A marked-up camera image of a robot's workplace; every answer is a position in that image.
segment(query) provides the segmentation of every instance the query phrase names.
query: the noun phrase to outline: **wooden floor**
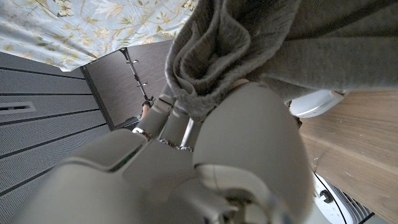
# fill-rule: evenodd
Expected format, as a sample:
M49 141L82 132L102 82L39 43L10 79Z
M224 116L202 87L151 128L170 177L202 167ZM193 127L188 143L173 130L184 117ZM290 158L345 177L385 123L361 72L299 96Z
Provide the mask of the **wooden floor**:
M138 60L134 68L148 97L159 97L166 84L164 67L172 41L128 47L131 60ZM142 113L144 97L134 79L130 66L119 51L113 52L86 66L113 124Z
M398 223L398 90L354 91L301 119L313 170L390 223Z

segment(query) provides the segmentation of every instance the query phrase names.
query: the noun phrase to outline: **cable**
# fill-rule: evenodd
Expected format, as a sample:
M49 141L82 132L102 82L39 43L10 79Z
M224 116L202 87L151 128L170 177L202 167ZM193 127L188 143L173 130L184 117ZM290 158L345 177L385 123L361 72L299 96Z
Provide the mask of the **cable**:
M317 177L317 179L319 180L319 182L321 182L321 184L327 189L327 191L329 191L328 188L326 187L326 185L321 181L321 179L319 179L319 177L317 176L317 174L316 174L314 171L312 171L312 172L313 172L313 174L315 175L315 177ZM342 216L343 219L344 219L344 223L347 224L346 218L344 217L343 212L341 212L340 206L338 206L337 202L336 202L336 205L337 205L337 207L338 207L338 210L340 211L341 216Z

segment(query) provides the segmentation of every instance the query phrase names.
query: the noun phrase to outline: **floral fabric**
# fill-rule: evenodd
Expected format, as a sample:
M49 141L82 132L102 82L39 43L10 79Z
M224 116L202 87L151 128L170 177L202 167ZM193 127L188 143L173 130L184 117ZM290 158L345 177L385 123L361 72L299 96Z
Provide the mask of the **floral fabric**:
M71 71L123 47L173 39L195 4L2 0L0 51Z

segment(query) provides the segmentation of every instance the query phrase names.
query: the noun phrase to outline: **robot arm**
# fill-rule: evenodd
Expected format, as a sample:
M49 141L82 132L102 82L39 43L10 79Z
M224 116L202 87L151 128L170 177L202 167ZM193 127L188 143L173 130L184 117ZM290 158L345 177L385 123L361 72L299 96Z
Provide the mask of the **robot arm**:
M303 220L310 168L276 94L240 86L190 134L189 116L171 96L165 87L133 133L113 131L61 162L14 223Z

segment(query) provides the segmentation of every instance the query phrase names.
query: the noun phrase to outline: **gray cloth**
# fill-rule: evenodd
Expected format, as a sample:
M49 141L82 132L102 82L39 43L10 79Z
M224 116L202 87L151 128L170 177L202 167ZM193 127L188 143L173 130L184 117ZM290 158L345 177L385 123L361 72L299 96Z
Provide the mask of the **gray cloth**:
M372 0L202 0L172 44L167 81L194 120L240 78L265 83L285 101L317 89L396 88L397 7Z

